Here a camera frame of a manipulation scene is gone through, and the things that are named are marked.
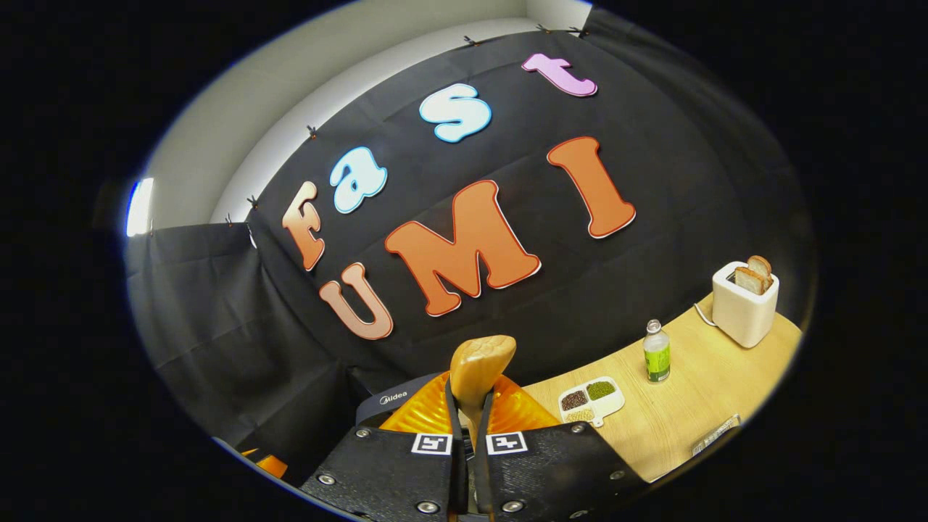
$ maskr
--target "white tray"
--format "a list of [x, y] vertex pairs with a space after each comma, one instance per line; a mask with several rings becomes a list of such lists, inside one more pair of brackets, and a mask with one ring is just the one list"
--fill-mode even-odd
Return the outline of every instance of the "white tray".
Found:
[[[609, 384], [615, 387], [615, 391], [607, 395], [606, 397], [598, 398], [596, 400], [590, 400], [589, 394], [586, 391], [586, 387], [593, 383], [598, 383], [599, 381], [608, 382]], [[586, 403], [581, 406], [577, 406], [576, 408], [571, 408], [566, 411], [561, 406], [561, 401], [565, 397], [567, 397], [568, 395], [576, 391], [583, 392], [584, 398], [586, 398]], [[612, 413], [615, 413], [621, 410], [624, 405], [625, 405], [625, 396], [622, 395], [622, 389], [620, 389], [619, 385], [617, 385], [615, 381], [609, 376], [602, 376], [602, 377], [593, 379], [592, 381], [586, 381], [585, 383], [581, 385], [574, 386], [573, 388], [565, 390], [558, 397], [558, 410], [561, 412], [562, 422], [564, 423], [568, 422], [567, 416], [570, 415], [571, 413], [582, 411], [583, 409], [591, 409], [593, 411], [593, 419], [588, 422], [590, 424], [593, 424], [594, 427], [602, 427], [602, 418], [605, 417], [606, 415], [609, 415], [609, 414], [612, 414]]]

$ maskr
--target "green label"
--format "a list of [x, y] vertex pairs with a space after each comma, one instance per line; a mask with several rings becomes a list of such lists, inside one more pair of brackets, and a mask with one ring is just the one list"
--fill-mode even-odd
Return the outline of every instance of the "green label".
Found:
[[648, 364], [648, 377], [658, 380], [670, 371], [670, 344], [659, 352], [644, 352], [645, 362]]

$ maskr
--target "bread slice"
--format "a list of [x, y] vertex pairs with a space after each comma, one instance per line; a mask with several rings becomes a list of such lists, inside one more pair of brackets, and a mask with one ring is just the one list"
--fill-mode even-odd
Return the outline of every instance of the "bread slice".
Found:
[[748, 268], [764, 278], [763, 292], [766, 292], [768, 288], [773, 286], [773, 278], [771, 277], [773, 270], [770, 268], [769, 261], [760, 255], [752, 255], [748, 257]]
[[770, 279], [770, 274], [773, 273], [770, 263], [760, 255], [748, 257], [748, 268], [760, 274], [765, 280]]
[[749, 292], [754, 292], [757, 295], [763, 294], [765, 290], [764, 283], [766, 281], [767, 278], [761, 276], [750, 268], [735, 268], [735, 284], [745, 290], [748, 290]]

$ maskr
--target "beans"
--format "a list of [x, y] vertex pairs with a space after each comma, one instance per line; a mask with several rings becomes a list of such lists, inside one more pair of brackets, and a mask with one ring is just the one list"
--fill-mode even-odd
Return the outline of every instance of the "beans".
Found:
[[615, 391], [615, 386], [613, 386], [612, 383], [609, 383], [607, 381], [599, 381], [597, 383], [593, 383], [586, 387], [586, 392], [589, 394], [589, 397], [592, 400], [606, 397], [607, 395], [611, 394], [613, 391]]
[[564, 411], [571, 410], [577, 406], [583, 406], [584, 404], [586, 404], [586, 396], [584, 396], [583, 390], [577, 390], [561, 399], [561, 409]]
[[593, 411], [590, 408], [583, 408], [581, 411], [574, 411], [573, 413], [567, 415], [568, 423], [575, 423], [577, 421], [592, 421]]

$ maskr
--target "white wall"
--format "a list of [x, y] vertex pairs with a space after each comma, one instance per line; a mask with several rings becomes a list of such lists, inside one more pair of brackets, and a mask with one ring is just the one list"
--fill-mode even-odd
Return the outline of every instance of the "white wall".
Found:
[[261, 136], [349, 67], [424, 33], [524, 16], [525, 0], [363, 0], [278, 37], [201, 92], [153, 151], [154, 228], [209, 222]]
[[308, 124], [322, 125], [371, 87], [424, 59], [465, 45], [463, 35], [480, 41], [510, 33], [537, 31], [537, 22], [502, 19], [474, 22], [403, 42], [353, 66], [320, 86], [281, 118], [249, 152], [230, 179], [213, 211], [211, 223], [244, 221], [251, 210], [246, 198], [257, 197], [277, 170], [309, 137]]
[[527, 0], [525, 16], [548, 29], [583, 29], [593, 7], [581, 0]]
[[503, 34], [582, 27], [578, 0], [363, 0], [258, 49], [201, 92], [151, 155], [154, 228], [245, 219], [308, 137], [372, 86], [424, 59]]

